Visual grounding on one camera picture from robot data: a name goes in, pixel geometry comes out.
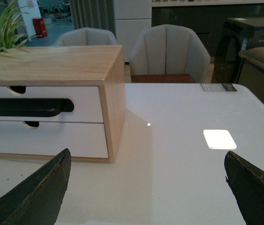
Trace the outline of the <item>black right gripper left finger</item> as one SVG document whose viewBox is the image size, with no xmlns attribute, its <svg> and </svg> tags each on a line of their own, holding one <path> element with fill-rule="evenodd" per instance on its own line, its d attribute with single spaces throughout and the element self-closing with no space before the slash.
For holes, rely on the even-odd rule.
<svg viewBox="0 0 264 225">
<path fill-rule="evenodd" d="M 0 225 L 55 224 L 71 171 L 71 153 L 53 159 L 0 197 Z"/>
</svg>

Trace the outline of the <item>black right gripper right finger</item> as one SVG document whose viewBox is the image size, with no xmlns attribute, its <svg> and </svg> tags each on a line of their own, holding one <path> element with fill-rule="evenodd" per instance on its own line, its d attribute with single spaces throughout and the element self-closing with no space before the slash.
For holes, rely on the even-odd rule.
<svg viewBox="0 0 264 225">
<path fill-rule="evenodd" d="M 264 171 L 232 151 L 224 159 L 226 182 L 247 225 L 264 225 Z"/>
</svg>

